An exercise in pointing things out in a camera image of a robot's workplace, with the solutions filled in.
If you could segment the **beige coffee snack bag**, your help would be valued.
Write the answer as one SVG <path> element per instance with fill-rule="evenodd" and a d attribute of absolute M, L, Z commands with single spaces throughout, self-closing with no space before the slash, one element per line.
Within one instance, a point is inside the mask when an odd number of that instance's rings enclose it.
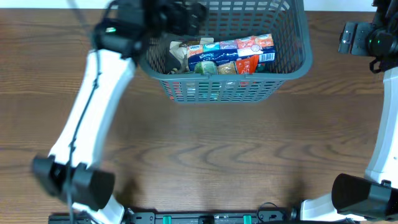
<path fill-rule="evenodd" d="M 202 37 L 200 40 L 171 41 L 169 52 L 180 62 L 179 73 L 188 72 L 188 59 L 204 52 L 205 44 L 212 44 L 214 38 Z"/>

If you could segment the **green lid Knorr jar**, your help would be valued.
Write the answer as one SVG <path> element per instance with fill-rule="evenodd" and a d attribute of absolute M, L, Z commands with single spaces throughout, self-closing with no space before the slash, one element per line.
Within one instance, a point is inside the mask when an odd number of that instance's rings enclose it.
<path fill-rule="evenodd" d="M 194 67 L 194 73 L 199 73 L 201 75 L 217 75 L 217 65 L 212 61 L 198 62 Z"/>

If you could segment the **Kleenex tissue multipack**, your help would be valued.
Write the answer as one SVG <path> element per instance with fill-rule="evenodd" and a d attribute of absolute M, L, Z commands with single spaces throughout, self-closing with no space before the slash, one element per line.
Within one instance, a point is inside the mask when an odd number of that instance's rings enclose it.
<path fill-rule="evenodd" d="M 251 35 L 240 39 L 205 44 L 203 53 L 188 59 L 188 67 L 190 71 L 193 71 L 198 62 L 212 61 L 216 65 L 222 65 L 253 55 L 259 56 L 258 65 L 275 60 L 276 49 L 271 34 Z"/>

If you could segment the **orange spaghetti package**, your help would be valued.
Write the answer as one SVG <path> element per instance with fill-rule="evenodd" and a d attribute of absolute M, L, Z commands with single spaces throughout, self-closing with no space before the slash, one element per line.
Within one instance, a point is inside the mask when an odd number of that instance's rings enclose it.
<path fill-rule="evenodd" d="M 219 75 L 252 74 L 256 71 L 258 61 L 259 56 L 253 55 L 245 59 L 240 59 L 217 66 L 217 71 Z"/>

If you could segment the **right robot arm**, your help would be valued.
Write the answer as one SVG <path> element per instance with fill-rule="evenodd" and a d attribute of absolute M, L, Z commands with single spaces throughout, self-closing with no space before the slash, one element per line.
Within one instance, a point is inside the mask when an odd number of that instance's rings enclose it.
<path fill-rule="evenodd" d="M 339 53 L 372 57 L 383 73 L 384 102 L 376 145 L 364 177 L 339 174 L 330 193 L 304 200 L 288 216 L 310 223 L 397 221 L 397 1 L 373 1 L 371 23 L 347 22 Z"/>

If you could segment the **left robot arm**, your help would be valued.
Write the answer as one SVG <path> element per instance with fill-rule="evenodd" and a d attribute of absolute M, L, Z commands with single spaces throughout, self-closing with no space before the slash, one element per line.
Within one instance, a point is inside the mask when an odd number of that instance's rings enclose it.
<path fill-rule="evenodd" d="M 80 91 L 65 127 L 47 157 L 32 171 L 41 187 L 92 223 L 126 223 L 131 212 L 113 196 L 115 175 L 99 168 L 119 101 L 153 38 L 196 35 L 208 11 L 196 1 L 111 1 L 95 26 L 80 24 L 91 50 Z"/>

